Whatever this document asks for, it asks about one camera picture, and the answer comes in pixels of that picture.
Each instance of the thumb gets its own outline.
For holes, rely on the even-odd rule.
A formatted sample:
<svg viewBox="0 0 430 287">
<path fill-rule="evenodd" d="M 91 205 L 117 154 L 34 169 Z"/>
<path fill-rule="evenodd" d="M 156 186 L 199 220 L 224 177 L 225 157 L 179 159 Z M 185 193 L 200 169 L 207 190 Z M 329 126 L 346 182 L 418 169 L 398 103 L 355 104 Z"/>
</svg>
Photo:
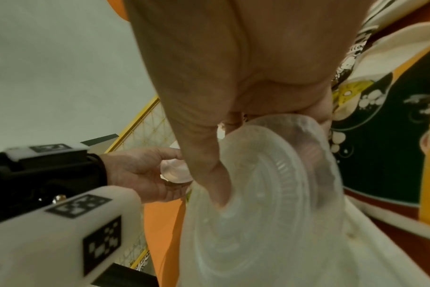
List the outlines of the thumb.
<svg viewBox="0 0 430 287">
<path fill-rule="evenodd" d="M 182 126 L 172 119 L 169 121 L 191 176 L 207 189 L 216 207 L 224 207 L 231 195 L 231 180 L 220 161 L 218 126 L 198 126 L 190 122 Z"/>
</svg>

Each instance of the gray floor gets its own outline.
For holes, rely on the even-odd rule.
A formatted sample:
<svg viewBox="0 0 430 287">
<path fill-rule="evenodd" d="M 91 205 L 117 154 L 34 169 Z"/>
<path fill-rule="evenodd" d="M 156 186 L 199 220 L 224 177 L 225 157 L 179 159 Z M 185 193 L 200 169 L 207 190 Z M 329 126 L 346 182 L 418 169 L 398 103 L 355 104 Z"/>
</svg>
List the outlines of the gray floor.
<svg viewBox="0 0 430 287">
<path fill-rule="evenodd" d="M 0 150 L 119 134 L 154 95 L 106 0 L 0 0 Z"/>
</svg>

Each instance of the human hand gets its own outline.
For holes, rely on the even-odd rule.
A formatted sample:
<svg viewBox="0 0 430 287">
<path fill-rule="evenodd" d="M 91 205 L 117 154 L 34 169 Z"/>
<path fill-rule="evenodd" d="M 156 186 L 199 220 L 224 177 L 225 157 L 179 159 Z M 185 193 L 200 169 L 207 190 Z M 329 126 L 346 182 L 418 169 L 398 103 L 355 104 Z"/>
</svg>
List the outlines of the human hand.
<svg viewBox="0 0 430 287">
<path fill-rule="evenodd" d="M 372 0 L 124 0 L 151 80 L 193 178 L 227 203 L 226 132 L 300 113 L 326 131 L 330 83 Z"/>
<path fill-rule="evenodd" d="M 160 163 L 167 159 L 183 159 L 174 148 L 137 148 L 100 155 L 108 185 L 134 189 L 142 203 L 172 201 L 185 196 L 190 183 L 174 184 L 160 177 Z"/>
</svg>

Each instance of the black and white printed pattern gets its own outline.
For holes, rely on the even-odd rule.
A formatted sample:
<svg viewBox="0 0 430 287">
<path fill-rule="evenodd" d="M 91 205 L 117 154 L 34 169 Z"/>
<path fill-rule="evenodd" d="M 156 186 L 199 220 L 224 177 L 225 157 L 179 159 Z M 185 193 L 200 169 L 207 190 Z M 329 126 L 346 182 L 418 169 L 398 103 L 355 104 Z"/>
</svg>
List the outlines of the black and white printed pattern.
<svg viewBox="0 0 430 287">
<path fill-rule="evenodd" d="M 111 201 L 109 198 L 86 194 L 77 199 L 53 206 L 52 208 L 45 211 L 67 218 L 77 218 L 109 201 Z"/>
<path fill-rule="evenodd" d="M 35 151 L 36 153 L 54 152 L 54 151 L 72 149 L 71 147 L 65 144 L 44 145 L 44 146 L 35 146 L 35 147 L 29 147 L 29 148 Z"/>
<path fill-rule="evenodd" d="M 94 270 L 121 245 L 121 216 L 83 239 L 84 276 Z"/>
</svg>

